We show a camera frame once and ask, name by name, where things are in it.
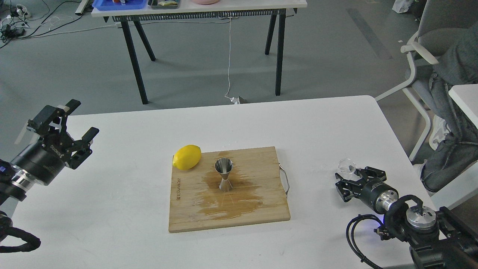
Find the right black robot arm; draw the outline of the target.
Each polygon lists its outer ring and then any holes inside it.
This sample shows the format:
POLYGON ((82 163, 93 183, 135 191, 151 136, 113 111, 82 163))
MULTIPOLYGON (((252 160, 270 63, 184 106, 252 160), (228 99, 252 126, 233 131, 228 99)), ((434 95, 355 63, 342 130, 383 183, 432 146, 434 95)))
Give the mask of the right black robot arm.
POLYGON ((361 262, 374 269, 377 264, 358 248, 354 231, 364 220, 379 226, 374 232, 381 240, 397 238, 409 243, 417 269, 476 269, 477 233, 457 218, 447 207, 438 211, 424 206, 415 195, 399 197, 398 191, 386 184, 386 174, 373 167, 354 171, 358 180, 343 178, 336 173, 336 189, 344 202, 358 198, 375 214, 358 215, 345 231, 347 242, 361 262))

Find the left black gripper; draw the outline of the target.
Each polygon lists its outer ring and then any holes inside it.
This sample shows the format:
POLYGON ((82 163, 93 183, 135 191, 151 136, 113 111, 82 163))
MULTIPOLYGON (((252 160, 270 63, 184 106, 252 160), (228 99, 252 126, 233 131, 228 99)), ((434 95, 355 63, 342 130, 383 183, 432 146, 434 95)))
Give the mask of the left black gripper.
POLYGON ((91 143, 99 133, 99 129, 91 127, 76 141, 67 133, 67 117, 80 105, 76 99, 63 107, 46 105, 27 122, 27 130, 36 133, 38 140, 22 150, 11 164, 42 185, 49 185, 65 167, 77 169, 92 154, 91 143))

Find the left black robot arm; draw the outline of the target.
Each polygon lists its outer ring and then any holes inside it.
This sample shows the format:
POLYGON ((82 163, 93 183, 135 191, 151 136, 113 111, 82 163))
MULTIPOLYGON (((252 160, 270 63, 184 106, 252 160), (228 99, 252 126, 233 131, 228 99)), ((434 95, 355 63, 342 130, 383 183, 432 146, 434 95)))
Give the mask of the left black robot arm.
POLYGON ((75 170, 92 154, 91 142, 99 129, 89 128, 79 140, 67 133, 67 119, 80 105, 77 99, 64 106, 46 105, 26 124, 26 130, 36 133, 38 139, 10 162, 1 161, 1 240, 16 237, 23 241, 18 246, 1 246, 2 253, 31 252, 40 247, 38 237, 13 226, 17 204, 24 201, 34 184, 49 185, 65 167, 75 170))

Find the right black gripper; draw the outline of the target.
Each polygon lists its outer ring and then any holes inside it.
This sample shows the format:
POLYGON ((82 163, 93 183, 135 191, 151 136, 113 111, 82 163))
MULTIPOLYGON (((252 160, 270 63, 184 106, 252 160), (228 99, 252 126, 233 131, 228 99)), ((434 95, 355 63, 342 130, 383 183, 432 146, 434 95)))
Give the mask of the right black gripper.
POLYGON ((375 213, 385 214, 391 205, 398 201, 398 191, 384 182, 387 180, 385 171, 365 167, 358 168, 355 174, 360 177, 359 180, 345 179, 339 173, 335 173, 338 180, 335 184, 336 190, 343 202, 357 198, 375 213))

